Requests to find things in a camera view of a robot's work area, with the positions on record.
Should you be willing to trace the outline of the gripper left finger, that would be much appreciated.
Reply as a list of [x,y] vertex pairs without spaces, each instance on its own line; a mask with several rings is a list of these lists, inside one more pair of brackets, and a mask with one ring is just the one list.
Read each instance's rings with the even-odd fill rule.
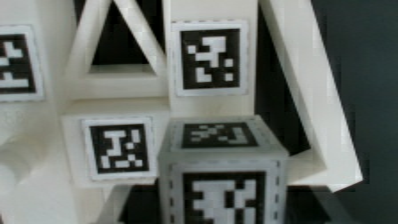
[[162,224],[158,185],[117,185],[96,224]]

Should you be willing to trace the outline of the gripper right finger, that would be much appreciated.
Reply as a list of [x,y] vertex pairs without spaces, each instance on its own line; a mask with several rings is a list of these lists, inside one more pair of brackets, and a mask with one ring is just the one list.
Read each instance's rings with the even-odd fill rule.
[[350,224],[350,215],[325,186],[290,186],[284,224]]

